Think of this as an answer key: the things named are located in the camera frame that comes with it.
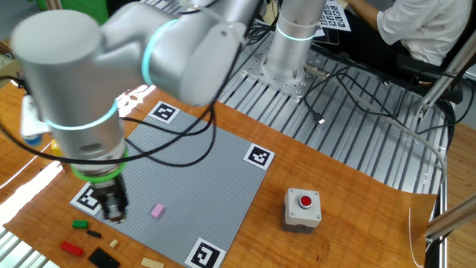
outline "pink lego brick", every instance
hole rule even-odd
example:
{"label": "pink lego brick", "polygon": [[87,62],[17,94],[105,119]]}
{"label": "pink lego brick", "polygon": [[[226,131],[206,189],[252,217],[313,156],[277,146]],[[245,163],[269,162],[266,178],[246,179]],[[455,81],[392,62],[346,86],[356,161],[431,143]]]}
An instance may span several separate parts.
{"label": "pink lego brick", "polygon": [[157,206],[154,208],[154,210],[152,211],[151,215],[157,219],[158,216],[161,215],[162,211],[164,210],[164,205],[162,204],[157,204]]}

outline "lego brick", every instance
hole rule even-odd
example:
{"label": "lego brick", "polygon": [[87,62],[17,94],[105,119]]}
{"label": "lego brick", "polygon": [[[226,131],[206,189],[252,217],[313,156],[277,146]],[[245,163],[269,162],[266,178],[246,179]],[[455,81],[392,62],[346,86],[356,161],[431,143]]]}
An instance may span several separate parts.
{"label": "lego brick", "polygon": [[158,216],[161,215],[162,211],[164,210],[164,205],[162,204],[157,204],[157,206],[154,208],[154,210],[152,211],[151,215],[157,219]]}
{"label": "lego brick", "polygon": [[[149,116],[144,120],[164,126]],[[180,112],[167,129],[183,131],[195,120]],[[201,122],[193,129],[205,125]],[[153,156],[171,163],[195,161],[207,151],[212,136],[208,130],[183,138]],[[143,125],[129,136],[142,150],[174,137]],[[127,220],[112,223],[103,219],[102,212],[93,217],[182,265],[199,237],[227,252],[266,175],[266,170],[243,160],[250,146],[250,141],[217,128],[212,151],[197,165],[176,168],[149,159],[131,161],[122,172],[130,201]],[[127,149],[130,155],[139,153],[130,146]],[[159,203],[166,209],[157,220],[151,212]]]}
{"label": "lego brick", "polygon": [[63,156],[60,146],[58,145],[56,140],[51,142],[51,150],[55,156]]}
{"label": "lego brick", "polygon": [[163,263],[159,263],[158,261],[154,261],[148,258],[143,258],[141,265],[149,268],[164,268]]}
{"label": "lego brick", "polygon": [[88,224],[87,220],[73,220],[73,228],[87,229]]}
{"label": "lego brick", "polygon": [[73,245],[72,243],[69,243],[67,241],[64,241],[62,244],[61,244],[61,249],[62,250],[65,250],[67,252],[70,252],[72,254],[75,254],[76,256],[78,257],[81,257],[81,255],[83,254],[84,250],[81,249],[80,247],[78,246],[75,246]]}
{"label": "lego brick", "polygon": [[115,247],[118,245],[118,241],[114,239],[109,245],[110,245],[112,248],[115,248]]}
{"label": "lego brick", "polygon": [[91,236],[94,236],[94,237],[97,237],[97,238],[101,238],[101,236],[102,236],[100,233],[95,232],[95,231],[91,231],[91,230],[88,230],[88,231],[86,232],[86,234],[91,235]]}
{"label": "lego brick", "polygon": [[98,268],[118,268],[120,263],[101,248],[97,248],[88,258]]}

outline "beige lego brick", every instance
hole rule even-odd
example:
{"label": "beige lego brick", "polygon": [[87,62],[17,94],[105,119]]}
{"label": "beige lego brick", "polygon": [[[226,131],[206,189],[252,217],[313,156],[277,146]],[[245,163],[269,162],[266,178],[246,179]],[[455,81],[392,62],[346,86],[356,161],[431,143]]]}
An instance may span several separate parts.
{"label": "beige lego brick", "polygon": [[112,248],[114,248],[115,246],[118,245],[118,243],[119,243],[119,242],[114,239],[109,245],[110,245]]}
{"label": "beige lego brick", "polygon": [[159,263],[158,261],[154,261],[148,258],[143,258],[141,265],[149,268],[164,268],[163,263]]}

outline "wooden table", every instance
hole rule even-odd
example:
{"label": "wooden table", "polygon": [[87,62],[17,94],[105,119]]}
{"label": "wooden table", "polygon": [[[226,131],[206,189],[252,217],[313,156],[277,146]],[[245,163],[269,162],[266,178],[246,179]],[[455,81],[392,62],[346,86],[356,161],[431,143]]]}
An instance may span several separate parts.
{"label": "wooden table", "polygon": [[[155,90],[129,116],[144,118],[159,100],[195,116],[203,111]],[[222,267],[368,268],[423,264],[424,232],[435,196],[392,189],[220,103],[216,114],[222,129],[276,153]],[[128,122],[126,134],[135,127]],[[21,177],[35,177],[39,166],[47,163],[35,159]],[[69,201],[83,185],[65,167],[5,228],[60,267],[94,267],[87,257],[98,246],[122,267],[141,267],[142,257],[163,262],[167,268],[181,266],[70,206]],[[281,231],[281,208],[288,188],[321,194],[323,220],[312,234]],[[409,208],[414,258],[408,231]],[[90,229],[102,233],[103,238],[72,229],[73,219],[88,220]],[[109,243],[114,239],[119,244],[112,249]],[[62,251],[60,244],[64,240],[82,247],[83,257]]]}

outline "glowing blue ring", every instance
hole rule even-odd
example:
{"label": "glowing blue ring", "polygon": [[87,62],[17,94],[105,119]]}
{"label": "glowing blue ring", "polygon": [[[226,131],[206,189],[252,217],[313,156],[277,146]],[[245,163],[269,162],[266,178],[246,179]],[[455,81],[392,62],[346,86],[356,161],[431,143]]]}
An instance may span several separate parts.
{"label": "glowing blue ring", "polygon": [[277,29],[282,35],[284,35],[286,38],[291,39],[291,40],[294,40],[294,41],[307,41],[307,40],[313,39],[314,36],[315,36],[315,33],[314,33],[311,37],[308,37],[308,38],[296,38],[296,37],[289,36],[289,35],[285,34],[284,32],[282,32],[281,29],[280,29],[277,25],[276,25],[276,29]]}
{"label": "glowing blue ring", "polygon": [[96,121],[91,122],[89,124],[85,124],[85,125],[78,126],[78,127],[67,127],[67,126],[62,126],[62,125],[59,125],[59,124],[55,124],[55,123],[53,123],[49,120],[47,120],[46,123],[48,123],[48,125],[50,125],[50,127],[53,127],[57,130],[86,130],[86,129],[91,128],[91,127],[96,127],[98,124],[104,123],[111,116],[113,116],[116,113],[117,110],[118,110],[118,102],[115,100],[114,104],[112,104],[112,107],[109,110],[109,112],[107,112],[103,117],[101,117],[101,118],[97,119]]}
{"label": "glowing blue ring", "polygon": [[152,79],[150,78],[149,66],[150,57],[152,56],[152,52],[154,51],[155,44],[157,44],[158,40],[162,37],[164,31],[176,22],[177,19],[173,19],[164,23],[155,31],[154,35],[152,35],[149,43],[147,44],[146,50],[144,51],[144,57],[142,58],[142,77],[144,78],[144,81],[149,85],[153,84]]}

